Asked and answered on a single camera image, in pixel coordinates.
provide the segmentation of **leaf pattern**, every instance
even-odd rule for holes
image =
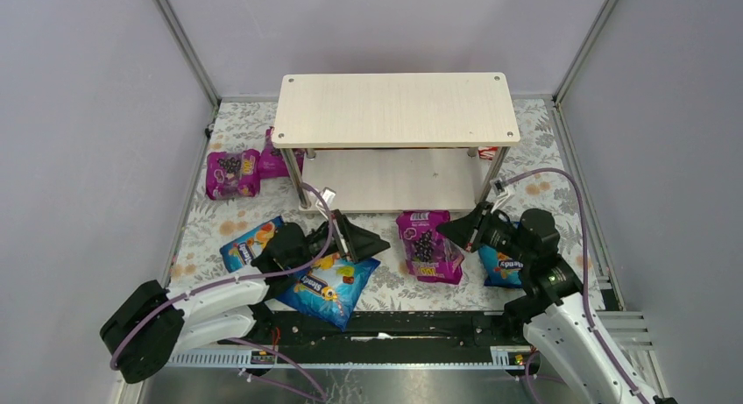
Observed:
[[[500,171],[501,177],[514,176],[537,167],[563,168],[544,102],[540,99],[517,99],[513,101],[513,107],[519,122],[521,142],[509,151]],[[223,103],[209,145],[220,145],[220,150],[228,152],[248,148],[261,150],[265,130],[272,125],[275,116],[276,103]],[[481,160],[483,169],[489,164]],[[257,197],[228,201],[211,201],[204,194],[204,178],[202,172],[192,198],[188,223],[183,230],[180,251],[173,260],[171,284],[174,286],[211,280],[226,274],[219,248],[275,216],[282,215],[285,221],[296,222],[305,232],[321,222],[318,215],[299,213],[299,201],[288,178],[261,181],[261,192]],[[559,175],[539,174],[514,185],[513,192],[513,198],[503,210],[514,220],[524,210],[534,207],[553,213],[562,238],[561,254],[582,277],[577,201],[568,182]],[[407,273],[395,217],[369,213],[349,215],[354,224],[378,233],[392,245],[377,256],[381,264],[361,294],[357,310],[501,310],[506,302],[523,295],[520,290],[484,287],[485,269],[477,254],[468,254],[462,263],[463,278],[458,286],[419,282]],[[593,271],[590,275],[591,302],[595,307],[603,308]],[[267,304],[274,310],[289,309],[278,301],[269,301]]]

